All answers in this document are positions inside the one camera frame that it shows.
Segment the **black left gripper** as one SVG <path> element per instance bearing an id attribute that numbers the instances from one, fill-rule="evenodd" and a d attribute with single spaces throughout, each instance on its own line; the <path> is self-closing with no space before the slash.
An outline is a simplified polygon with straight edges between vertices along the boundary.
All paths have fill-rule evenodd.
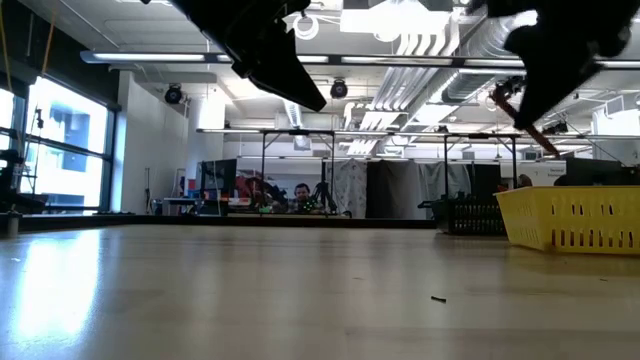
<path id="1" fill-rule="evenodd" d="M 232 69 L 259 89 L 319 112 L 326 100 L 297 57 L 284 19 L 309 0 L 201 1 L 199 28 L 231 59 Z"/>

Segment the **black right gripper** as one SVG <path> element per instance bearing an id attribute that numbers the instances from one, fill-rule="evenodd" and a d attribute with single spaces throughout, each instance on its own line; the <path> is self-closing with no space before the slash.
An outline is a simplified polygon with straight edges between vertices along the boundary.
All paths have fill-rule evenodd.
<path id="1" fill-rule="evenodd" d="M 553 64 L 576 70 L 542 65 L 527 69 L 527 84 L 514 118 L 516 129 L 532 126 L 577 88 L 602 71 L 594 62 L 603 31 L 590 26 L 524 25 L 511 31 L 503 48 L 526 64 Z"/>

